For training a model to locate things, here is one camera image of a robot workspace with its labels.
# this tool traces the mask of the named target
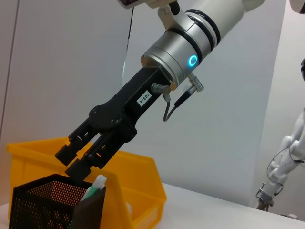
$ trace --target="black mesh pencil holder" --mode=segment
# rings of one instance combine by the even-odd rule
[[[80,202],[91,185],[55,174],[14,188],[9,229],[99,229],[106,188]]]

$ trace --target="white backdrop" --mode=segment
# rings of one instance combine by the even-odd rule
[[[68,136],[122,86],[131,10],[115,0],[20,1],[0,144],[0,203],[9,142]]]
[[[180,4],[187,10],[193,2]],[[268,0],[248,13],[195,71],[205,90],[167,123],[160,98],[123,149],[153,157],[164,183],[248,205],[284,8],[285,0]],[[135,8],[124,83],[163,32],[156,10]]]
[[[269,162],[278,153],[283,137],[291,135],[305,107],[305,82],[300,71],[300,63],[305,58],[304,27],[305,15],[293,12],[287,3],[252,190],[252,207],[257,207],[255,193],[268,179]],[[293,213],[305,221],[304,176],[305,168],[301,166],[292,171],[269,211],[284,215]]]
[[[17,0],[0,1],[0,135]]]

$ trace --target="white table surface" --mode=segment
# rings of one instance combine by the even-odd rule
[[[163,219],[157,229],[305,229],[305,222],[289,219],[165,185]],[[0,229],[8,229],[8,205],[0,206]]]

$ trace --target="yellow storage bin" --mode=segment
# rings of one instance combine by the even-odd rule
[[[64,144],[67,138],[7,145],[13,154],[10,206],[14,187],[52,174],[65,175],[66,167],[55,158]],[[166,195],[152,158],[118,151],[105,168],[92,168],[85,181],[93,183],[99,174],[107,177],[101,229],[152,229],[160,222]],[[126,203],[132,206],[132,216]]]

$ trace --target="label sticker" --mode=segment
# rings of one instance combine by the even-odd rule
[[[138,104],[140,106],[143,106],[150,98],[152,95],[149,93],[149,91],[146,91],[138,100]]]

